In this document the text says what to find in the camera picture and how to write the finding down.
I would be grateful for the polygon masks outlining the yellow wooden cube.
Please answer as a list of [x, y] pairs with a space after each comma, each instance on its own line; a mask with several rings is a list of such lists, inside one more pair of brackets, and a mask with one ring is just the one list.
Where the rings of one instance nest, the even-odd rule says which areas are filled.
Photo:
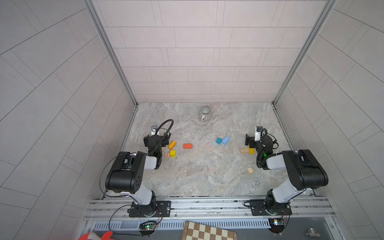
[[175, 150], [171, 150], [170, 156], [175, 158], [176, 157], [176, 151]]

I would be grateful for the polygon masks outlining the red wooden block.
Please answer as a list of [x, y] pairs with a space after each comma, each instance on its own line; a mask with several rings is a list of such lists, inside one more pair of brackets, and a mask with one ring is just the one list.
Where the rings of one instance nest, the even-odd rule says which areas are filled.
[[193, 144], [183, 144], [183, 149], [193, 149]]

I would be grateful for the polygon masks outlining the light blue wooden block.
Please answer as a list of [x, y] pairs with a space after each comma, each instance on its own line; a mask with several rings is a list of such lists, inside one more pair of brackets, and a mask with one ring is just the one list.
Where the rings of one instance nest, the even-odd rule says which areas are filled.
[[229, 142], [230, 138], [228, 136], [226, 136], [223, 140], [222, 140], [222, 144], [226, 145], [228, 142]]

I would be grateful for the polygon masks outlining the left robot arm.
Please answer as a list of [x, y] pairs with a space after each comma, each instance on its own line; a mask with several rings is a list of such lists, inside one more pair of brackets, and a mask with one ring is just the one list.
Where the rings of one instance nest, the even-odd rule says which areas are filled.
[[119, 152], [107, 174], [105, 187], [108, 191], [133, 199], [129, 217], [169, 217], [170, 201], [157, 201], [154, 191], [143, 184], [144, 170], [157, 170], [162, 163], [162, 148], [169, 144], [170, 134], [144, 137], [149, 152]]

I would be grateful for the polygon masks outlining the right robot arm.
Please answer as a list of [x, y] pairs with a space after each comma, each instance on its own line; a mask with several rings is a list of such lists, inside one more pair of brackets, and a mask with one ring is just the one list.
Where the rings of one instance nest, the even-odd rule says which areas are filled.
[[318, 189], [328, 184], [329, 178], [321, 164], [308, 149], [274, 153], [269, 134], [258, 137], [246, 135], [245, 145], [257, 153], [257, 167], [263, 170], [285, 169], [288, 179], [280, 186], [270, 189], [264, 200], [248, 200], [244, 206], [251, 209], [253, 216], [290, 216], [290, 201], [307, 189]]

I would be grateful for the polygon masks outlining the orange supermarket block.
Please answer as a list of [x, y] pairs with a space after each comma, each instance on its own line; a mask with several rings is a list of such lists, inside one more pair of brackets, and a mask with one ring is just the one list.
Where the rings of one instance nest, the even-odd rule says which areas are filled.
[[168, 145], [168, 148], [169, 148], [170, 150], [172, 150], [176, 145], [177, 145], [177, 142], [176, 142], [176, 141], [172, 141], [172, 142]]

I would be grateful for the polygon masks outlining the plain wooden block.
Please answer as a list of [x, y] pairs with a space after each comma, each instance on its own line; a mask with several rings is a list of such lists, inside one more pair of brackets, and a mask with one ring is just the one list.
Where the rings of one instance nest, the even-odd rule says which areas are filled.
[[241, 154], [249, 154], [249, 153], [250, 153], [250, 149], [248, 149], [248, 148], [242, 148], [242, 149], [240, 149], [240, 153], [241, 153]]

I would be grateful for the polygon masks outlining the wooden cylinder block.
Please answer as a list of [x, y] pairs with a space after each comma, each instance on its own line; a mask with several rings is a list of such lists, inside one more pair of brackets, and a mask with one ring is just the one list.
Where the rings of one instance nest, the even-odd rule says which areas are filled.
[[248, 172], [249, 172], [249, 174], [253, 174], [255, 172], [255, 170], [253, 167], [249, 167]]

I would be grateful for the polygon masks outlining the ribbed silver cup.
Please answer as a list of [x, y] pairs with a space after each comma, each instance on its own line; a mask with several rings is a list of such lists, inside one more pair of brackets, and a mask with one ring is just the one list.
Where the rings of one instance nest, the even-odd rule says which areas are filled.
[[206, 122], [212, 118], [212, 109], [209, 106], [203, 106], [199, 112], [202, 122]]

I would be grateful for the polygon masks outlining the right circuit board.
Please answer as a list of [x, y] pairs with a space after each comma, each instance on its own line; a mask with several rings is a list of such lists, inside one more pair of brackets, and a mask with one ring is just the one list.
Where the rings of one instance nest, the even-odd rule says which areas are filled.
[[284, 220], [282, 219], [268, 219], [270, 228], [269, 231], [274, 234], [281, 234], [286, 227]]

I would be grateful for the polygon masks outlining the left green circuit board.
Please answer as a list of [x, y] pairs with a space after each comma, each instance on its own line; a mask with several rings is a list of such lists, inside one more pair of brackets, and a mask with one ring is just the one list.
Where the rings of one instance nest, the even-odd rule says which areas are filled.
[[158, 223], [156, 221], [146, 221], [139, 225], [139, 233], [142, 236], [150, 236], [157, 228]]

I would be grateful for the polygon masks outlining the checkered chess board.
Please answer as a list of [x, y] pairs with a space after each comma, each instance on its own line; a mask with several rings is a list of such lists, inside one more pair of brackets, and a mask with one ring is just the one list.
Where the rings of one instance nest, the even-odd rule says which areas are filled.
[[181, 240], [238, 240], [238, 235], [233, 231], [186, 221]]

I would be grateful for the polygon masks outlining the small metal fitting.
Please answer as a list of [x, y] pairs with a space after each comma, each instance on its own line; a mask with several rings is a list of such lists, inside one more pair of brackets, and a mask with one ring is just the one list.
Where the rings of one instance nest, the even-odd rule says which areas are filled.
[[314, 228], [308, 228], [307, 236], [309, 238], [319, 238], [321, 236], [321, 234], [318, 233]]

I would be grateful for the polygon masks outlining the red white object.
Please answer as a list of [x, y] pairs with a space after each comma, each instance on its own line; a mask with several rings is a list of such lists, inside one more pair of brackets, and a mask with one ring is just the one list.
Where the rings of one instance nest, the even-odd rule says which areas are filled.
[[114, 240], [114, 239], [112, 239], [112, 235], [113, 235], [112, 231], [106, 232], [101, 237], [99, 237], [95, 233], [87, 233], [87, 234], [81, 236], [78, 240]]

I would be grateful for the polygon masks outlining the aluminium mounting rail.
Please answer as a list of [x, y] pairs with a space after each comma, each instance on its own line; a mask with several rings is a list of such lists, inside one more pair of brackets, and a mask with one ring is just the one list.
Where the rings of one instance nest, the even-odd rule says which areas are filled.
[[[252, 197], [174, 197], [161, 198], [171, 205], [163, 211], [164, 220], [252, 219], [271, 218], [265, 210], [249, 207]], [[85, 221], [131, 220], [128, 210], [132, 201], [107, 198], [91, 201]], [[291, 218], [334, 217], [336, 214], [326, 197], [301, 196], [290, 202]]]

